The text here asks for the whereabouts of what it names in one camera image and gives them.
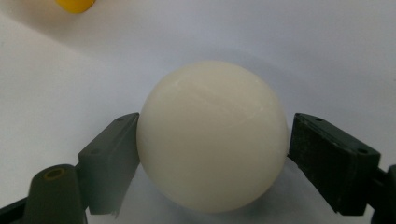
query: white sphere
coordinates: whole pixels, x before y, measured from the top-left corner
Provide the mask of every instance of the white sphere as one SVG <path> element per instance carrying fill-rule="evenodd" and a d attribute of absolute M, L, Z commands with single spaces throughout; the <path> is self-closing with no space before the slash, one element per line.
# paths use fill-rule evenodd
<path fill-rule="evenodd" d="M 137 125 L 144 170 L 172 201 L 193 210 L 234 210 L 260 197 L 289 146 L 274 92 L 248 70 L 200 62 L 164 77 Z"/>

